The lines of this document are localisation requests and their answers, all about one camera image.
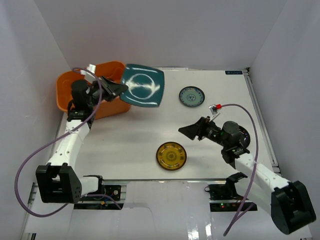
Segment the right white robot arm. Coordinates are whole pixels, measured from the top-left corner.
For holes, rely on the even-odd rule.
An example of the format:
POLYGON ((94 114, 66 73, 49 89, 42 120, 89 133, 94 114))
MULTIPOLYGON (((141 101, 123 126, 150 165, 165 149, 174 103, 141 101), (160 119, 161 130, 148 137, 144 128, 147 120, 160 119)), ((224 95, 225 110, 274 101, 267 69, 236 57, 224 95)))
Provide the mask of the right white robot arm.
POLYGON ((201 117, 178 131, 191 140, 208 139, 222 146, 223 160, 237 171, 226 178, 224 185, 210 187, 211 195, 252 201, 270 215, 285 235, 316 221, 306 186, 300 181, 291 182, 258 163, 247 149, 248 131, 236 122, 227 121, 218 127, 210 118, 201 117))

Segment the teal square plate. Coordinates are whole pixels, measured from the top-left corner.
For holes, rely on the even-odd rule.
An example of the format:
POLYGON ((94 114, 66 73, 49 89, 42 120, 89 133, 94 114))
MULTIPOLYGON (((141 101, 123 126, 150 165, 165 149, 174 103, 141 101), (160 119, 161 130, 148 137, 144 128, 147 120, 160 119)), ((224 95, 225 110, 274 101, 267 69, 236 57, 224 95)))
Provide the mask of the teal square plate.
POLYGON ((126 64, 121 84, 127 90, 119 98, 130 105, 143 108, 158 108, 165 89, 165 74, 154 67, 126 64))

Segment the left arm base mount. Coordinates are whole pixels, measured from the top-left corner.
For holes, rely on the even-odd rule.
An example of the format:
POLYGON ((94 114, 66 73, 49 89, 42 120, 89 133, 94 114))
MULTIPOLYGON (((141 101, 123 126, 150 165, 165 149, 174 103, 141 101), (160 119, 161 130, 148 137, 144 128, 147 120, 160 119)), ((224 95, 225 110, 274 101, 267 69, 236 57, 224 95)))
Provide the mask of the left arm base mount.
POLYGON ((126 198, 125 185, 111 184, 103 186, 103 194, 105 196, 85 196, 80 199, 73 207, 74 210, 121 210, 124 206, 126 198))

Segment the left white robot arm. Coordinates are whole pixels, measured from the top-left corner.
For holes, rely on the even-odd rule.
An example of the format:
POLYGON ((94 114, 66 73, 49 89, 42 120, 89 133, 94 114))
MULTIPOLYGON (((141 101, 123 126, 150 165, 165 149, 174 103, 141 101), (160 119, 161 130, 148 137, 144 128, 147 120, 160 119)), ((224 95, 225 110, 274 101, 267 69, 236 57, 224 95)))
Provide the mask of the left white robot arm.
POLYGON ((71 84, 72 99, 67 105, 67 134, 45 165, 37 167, 35 175, 41 200, 44 203, 76 204, 90 194, 99 200, 106 187, 100 175, 77 176, 75 165, 85 137, 95 120, 99 101, 111 102, 128 87, 104 76, 89 84, 79 79, 71 84))

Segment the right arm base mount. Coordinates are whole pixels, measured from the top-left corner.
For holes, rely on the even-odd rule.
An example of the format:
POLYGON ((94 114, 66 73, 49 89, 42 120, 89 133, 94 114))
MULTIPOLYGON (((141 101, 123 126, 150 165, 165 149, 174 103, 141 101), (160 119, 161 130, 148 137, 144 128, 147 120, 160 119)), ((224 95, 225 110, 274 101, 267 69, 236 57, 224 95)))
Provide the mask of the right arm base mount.
POLYGON ((235 183, 246 179, 243 173, 235 173, 227 177, 225 183, 212 183, 204 188, 209 194, 209 206, 211 213, 236 212, 243 199, 242 194, 238 194, 235 183))

